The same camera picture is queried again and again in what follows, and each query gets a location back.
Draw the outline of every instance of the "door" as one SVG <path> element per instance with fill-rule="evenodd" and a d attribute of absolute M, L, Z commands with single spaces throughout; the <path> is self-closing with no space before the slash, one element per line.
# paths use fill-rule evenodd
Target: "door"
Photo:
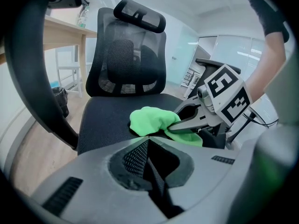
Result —
<path fill-rule="evenodd" d="M 167 67 L 167 81 L 181 85 L 195 53 L 198 39 L 194 31 L 186 26 L 182 27 L 177 46 Z"/>

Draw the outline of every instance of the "table leg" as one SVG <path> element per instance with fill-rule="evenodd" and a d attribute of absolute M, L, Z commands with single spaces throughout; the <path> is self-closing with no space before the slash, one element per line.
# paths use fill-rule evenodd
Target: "table leg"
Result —
<path fill-rule="evenodd" d="M 82 92 L 84 95 L 88 95 L 86 93 L 86 63 L 85 63 L 85 42 L 86 42 L 86 35 L 82 35 L 81 44 L 79 45 L 79 64 L 80 64 L 80 71 L 81 71 L 81 78 L 83 83 L 83 90 Z"/>

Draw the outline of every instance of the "robotic arm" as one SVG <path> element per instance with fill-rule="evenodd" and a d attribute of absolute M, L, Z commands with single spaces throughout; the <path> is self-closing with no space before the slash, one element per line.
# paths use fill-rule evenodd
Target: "robotic arm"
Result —
<path fill-rule="evenodd" d="M 174 112 L 182 119 L 168 129 L 172 133 L 198 133 L 207 129 L 217 136 L 226 133 L 252 104 L 245 82 L 223 65 L 197 88 L 197 95 L 185 100 Z"/>

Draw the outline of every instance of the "wooden table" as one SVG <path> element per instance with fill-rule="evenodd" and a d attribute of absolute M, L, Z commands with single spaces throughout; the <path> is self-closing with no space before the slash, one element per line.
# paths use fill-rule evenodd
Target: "wooden table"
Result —
<path fill-rule="evenodd" d="M 45 16 L 45 25 L 43 31 L 43 49 L 49 50 L 58 47 L 79 45 L 79 64 L 81 69 L 81 78 L 83 90 L 86 85 L 86 64 L 85 64 L 85 41 L 86 38 L 95 38 L 97 33 L 85 28 L 72 25 L 70 23 Z M 4 42 L 0 42 L 0 65 L 6 62 Z"/>

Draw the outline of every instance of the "wooden floor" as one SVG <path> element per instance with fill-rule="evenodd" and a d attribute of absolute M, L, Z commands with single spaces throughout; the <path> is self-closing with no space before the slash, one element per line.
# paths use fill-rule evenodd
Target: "wooden floor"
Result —
<path fill-rule="evenodd" d="M 185 87 L 166 84 L 162 93 L 183 99 L 185 91 Z M 76 93 L 69 93 L 70 114 L 67 121 L 78 133 L 87 101 L 88 98 L 79 98 Z M 10 181 L 17 189 L 30 196 L 46 177 L 76 157 L 76 151 L 35 122 L 16 154 Z"/>

